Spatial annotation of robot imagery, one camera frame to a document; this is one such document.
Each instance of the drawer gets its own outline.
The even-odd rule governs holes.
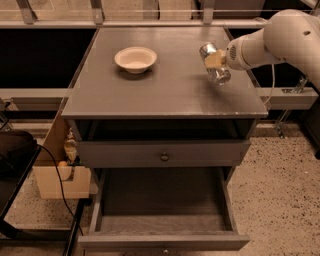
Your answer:
[[[83,164],[90,168],[236,166],[248,140],[79,142]]]
[[[221,168],[104,169],[88,251],[240,250]]]

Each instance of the drawer front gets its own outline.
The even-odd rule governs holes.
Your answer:
[[[79,142],[78,151],[90,168],[237,166],[249,145],[248,140]]]

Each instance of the wire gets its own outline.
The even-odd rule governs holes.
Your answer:
[[[65,195],[64,195],[63,184],[62,184],[62,179],[61,179],[61,176],[60,176],[60,173],[59,173],[59,169],[58,169],[56,160],[54,159],[54,156],[51,154],[51,152],[50,152],[46,147],[44,147],[44,146],[42,146],[42,145],[39,145],[39,144],[38,144],[38,146],[40,146],[42,149],[44,149],[44,150],[50,155],[50,157],[51,157],[51,159],[52,159],[52,161],[53,161],[53,163],[54,163],[54,166],[55,166],[55,168],[56,168],[56,172],[57,172],[57,174],[58,174],[58,177],[59,177],[59,183],[60,183],[60,188],[61,188],[61,194],[62,194],[63,202],[64,202],[64,204],[66,205],[66,207],[67,207],[68,211],[70,212],[70,214],[72,215],[73,219],[76,220],[76,216],[75,216],[74,213],[71,211],[71,209],[70,209],[70,207],[69,207],[69,205],[68,205],[68,203],[67,203],[67,201],[66,201],[66,198],[65,198]],[[79,225],[79,230],[80,230],[80,232],[81,232],[81,235],[83,235],[83,232],[82,232],[82,229],[81,229],[80,225]]]
[[[267,104],[270,101],[270,99],[272,97],[273,89],[274,89],[275,84],[276,84],[276,75],[275,75],[275,72],[274,72],[274,65],[273,64],[271,65],[271,69],[272,69],[272,87],[271,87],[271,91],[270,91],[269,97],[263,102],[263,104]]]

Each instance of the yellow object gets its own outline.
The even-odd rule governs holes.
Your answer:
[[[58,164],[59,167],[61,166],[68,166],[68,163],[66,161],[60,161]]]

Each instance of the black cable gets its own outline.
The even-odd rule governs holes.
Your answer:
[[[38,144],[38,146],[41,147],[42,149],[44,149],[44,150],[50,155],[50,157],[51,157],[51,159],[52,159],[52,161],[53,161],[53,163],[54,163],[54,166],[55,166],[55,168],[56,168],[56,172],[57,172],[57,174],[58,174],[58,177],[59,177],[59,183],[60,183],[60,188],[61,188],[61,194],[62,194],[63,202],[64,202],[64,204],[66,205],[66,207],[67,207],[68,211],[70,212],[70,214],[72,215],[73,219],[76,220],[76,216],[75,216],[74,213],[71,211],[71,209],[70,209],[70,207],[69,207],[69,205],[68,205],[68,203],[67,203],[67,201],[66,201],[66,198],[65,198],[65,195],[64,195],[63,184],[62,184],[62,179],[61,179],[61,176],[60,176],[60,173],[59,173],[59,169],[58,169],[56,160],[54,159],[54,156],[51,154],[51,152],[50,152],[46,147],[44,147],[44,146],[42,146],[42,145],[39,145],[39,144]],[[79,230],[80,230],[81,235],[83,235],[82,229],[81,229],[81,227],[80,227],[80,223],[79,223]]]

